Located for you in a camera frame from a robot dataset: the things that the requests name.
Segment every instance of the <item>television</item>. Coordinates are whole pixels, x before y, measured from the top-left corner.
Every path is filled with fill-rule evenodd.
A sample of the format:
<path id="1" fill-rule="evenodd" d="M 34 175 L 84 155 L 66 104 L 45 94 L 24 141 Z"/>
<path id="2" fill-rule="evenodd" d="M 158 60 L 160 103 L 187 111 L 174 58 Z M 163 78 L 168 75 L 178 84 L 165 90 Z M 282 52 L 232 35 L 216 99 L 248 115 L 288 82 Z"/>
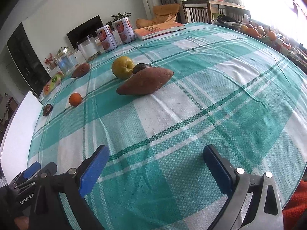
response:
<path id="1" fill-rule="evenodd" d="M 100 19 L 100 16 L 96 16 L 85 23 L 81 24 L 80 26 L 76 27 L 75 29 L 71 30 L 67 33 L 67 37 L 72 44 L 74 49 L 77 49 L 77 42 L 84 37 L 92 34 L 95 38 L 97 36 L 96 30 L 103 27 L 103 23 Z"/>

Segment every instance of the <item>white cabinet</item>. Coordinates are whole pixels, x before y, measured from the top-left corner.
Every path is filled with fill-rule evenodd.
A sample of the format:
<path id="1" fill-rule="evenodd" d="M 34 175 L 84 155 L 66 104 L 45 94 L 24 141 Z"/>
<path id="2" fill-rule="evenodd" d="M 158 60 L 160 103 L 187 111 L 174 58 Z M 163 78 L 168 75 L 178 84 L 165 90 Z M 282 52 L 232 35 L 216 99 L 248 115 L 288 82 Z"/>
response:
<path id="1" fill-rule="evenodd" d="M 104 52 L 104 49 L 103 49 L 103 46 L 102 46 L 101 41 L 99 40 L 99 38 L 97 38 L 97 39 L 95 40 L 95 42 L 96 42 L 96 44 L 97 44 L 97 46 L 98 46 L 99 51 L 100 51 L 101 53 L 103 53 L 103 52 Z"/>
<path id="2" fill-rule="evenodd" d="M 114 38 L 115 38 L 115 40 L 116 40 L 116 43 L 117 43 L 118 45 L 119 45 L 119 44 L 122 44 L 122 40 L 120 39 L 117 30 L 114 30 L 114 31 L 113 31 L 113 35 L 114 35 Z"/>
<path id="3" fill-rule="evenodd" d="M 73 55 L 75 56 L 75 59 L 78 62 L 78 64 L 82 64 L 85 62 L 85 59 L 80 50 L 76 51 Z"/>
<path id="4" fill-rule="evenodd" d="M 61 71 L 61 69 L 58 66 L 56 66 L 56 68 L 51 70 L 48 74 L 52 78 L 54 75 L 56 75 L 56 73 L 62 73 L 63 74 L 63 72 Z"/>

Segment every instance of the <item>can with fruit label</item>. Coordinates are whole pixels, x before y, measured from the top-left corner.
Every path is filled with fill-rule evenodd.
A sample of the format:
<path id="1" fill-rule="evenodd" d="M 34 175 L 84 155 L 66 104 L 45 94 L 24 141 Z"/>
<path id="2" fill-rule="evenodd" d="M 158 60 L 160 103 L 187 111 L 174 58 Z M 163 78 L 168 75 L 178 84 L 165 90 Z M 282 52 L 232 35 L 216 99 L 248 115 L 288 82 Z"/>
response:
<path id="1" fill-rule="evenodd" d="M 115 21 L 114 24 L 124 44 L 135 40 L 134 31 L 128 17 Z"/>
<path id="2" fill-rule="evenodd" d="M 117 43 L 109 25 L 105 25 L 104 27 L 97 29 L 96 34 L 98 35 L 101 45 L 106 52 L 116 49 Z"/>

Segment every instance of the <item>orange book cover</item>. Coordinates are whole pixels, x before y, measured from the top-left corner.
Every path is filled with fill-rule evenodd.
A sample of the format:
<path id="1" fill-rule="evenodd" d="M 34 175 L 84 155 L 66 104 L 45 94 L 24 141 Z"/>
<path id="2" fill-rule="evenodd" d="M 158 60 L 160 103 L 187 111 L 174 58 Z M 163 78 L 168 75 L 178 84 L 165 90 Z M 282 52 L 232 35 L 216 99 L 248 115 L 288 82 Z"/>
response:
<path id="1" fill-rule="evenodd" d="M 178 22 L 164 22 L 161 24 L 135 29 L 135 33 L 141 40 L 152 38 L 161 34 L 184 29 L 185 25 Z"/>

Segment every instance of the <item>sweet potato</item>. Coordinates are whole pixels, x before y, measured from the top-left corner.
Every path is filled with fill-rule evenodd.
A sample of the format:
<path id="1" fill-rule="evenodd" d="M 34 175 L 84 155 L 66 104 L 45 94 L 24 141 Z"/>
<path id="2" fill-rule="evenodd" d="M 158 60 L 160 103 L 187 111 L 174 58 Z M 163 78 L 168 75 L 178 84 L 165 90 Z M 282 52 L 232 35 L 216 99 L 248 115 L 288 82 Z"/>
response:
<path id="1" fill-rule="evenodd" d="M 75 71 L 73 72 L 71 78 L 80 78 L 84 75 L 86 75 L 91 68 L 91 65 L 89 63 L 83 63 L 80 66 L 78 66 Z"/>
<path id="2" fill-rule="evenodd" d="M 118 87 L 116 92 L 120 95 L 151 94 L 167 83 L 173 74 L 172 70 L 166 68 L 145 68 Z"/>

